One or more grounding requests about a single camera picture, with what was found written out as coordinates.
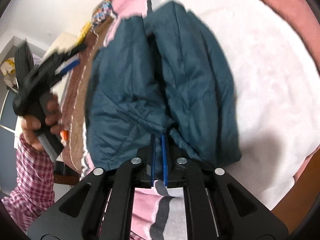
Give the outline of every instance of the pink plaid shirt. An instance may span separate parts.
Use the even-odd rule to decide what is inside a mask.
[[[31,223],[54,204],[53,164],[47,153],[28,145],[20,136],[17,150],[17,187],[2,203],[16,224],[26,232]],[[131,232],[130,240],[143,240]]]

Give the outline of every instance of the white bedsheet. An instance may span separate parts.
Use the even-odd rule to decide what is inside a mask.
[[[151,0],[153,9],[167,0]],[[242,159],[226,167],[273,209],[320,144],[320,78],[291,26],[260,0],[177,0],[216,35],[236,86]]]

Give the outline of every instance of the silver screw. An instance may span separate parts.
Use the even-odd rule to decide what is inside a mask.
[[[141,159],[138,157],[132,158],[131,159],[132,164],[139,164],[141,163]]]
[[[214,170],[214,173],[221,176],[221,175],[223,175],[225,173],[225,171],[222,168],[216,168]]]
[[[187,159],[186,159],[186,158],[178,158],[178,159],[177,159],[177,163],[179,163],[179,164],[186,164],[186,163],[187,163]]]
[[[103,169],[102,168],[96,168],[94,169],[93,171],[93,174],[96,175],[96,176],[99,176],[103,173]]]

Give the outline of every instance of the folded jacket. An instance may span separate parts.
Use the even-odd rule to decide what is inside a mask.
[[[241,157],[228,63],[210,30],[173,1],[121,21],[93,62],[85,117],[92,161],[106,170],[136,156],[151,133],[168,133],[208,167]]]

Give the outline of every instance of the white wall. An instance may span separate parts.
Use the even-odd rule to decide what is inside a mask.
[[[12,0],[0,19],[0,42],[3,36],[16,35],[35,40],[42,44],[40,48],[47,49],[61,32],[77,36],[100,1]]]

